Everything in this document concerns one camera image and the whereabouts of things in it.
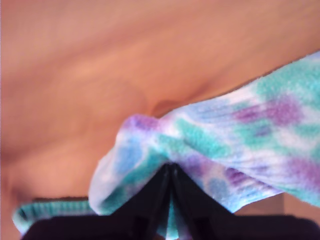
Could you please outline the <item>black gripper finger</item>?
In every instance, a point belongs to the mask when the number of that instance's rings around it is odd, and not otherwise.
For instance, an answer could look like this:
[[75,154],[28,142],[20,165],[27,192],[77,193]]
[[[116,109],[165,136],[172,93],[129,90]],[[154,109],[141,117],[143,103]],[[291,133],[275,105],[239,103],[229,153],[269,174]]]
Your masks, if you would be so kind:
[[174,163],[171,176],[175,198],[193,238],[235,238],[233,214],[207,195]]
[[163,165],[149,182],[108,217],[108,234],[155,234],[170,200],[171,166]]

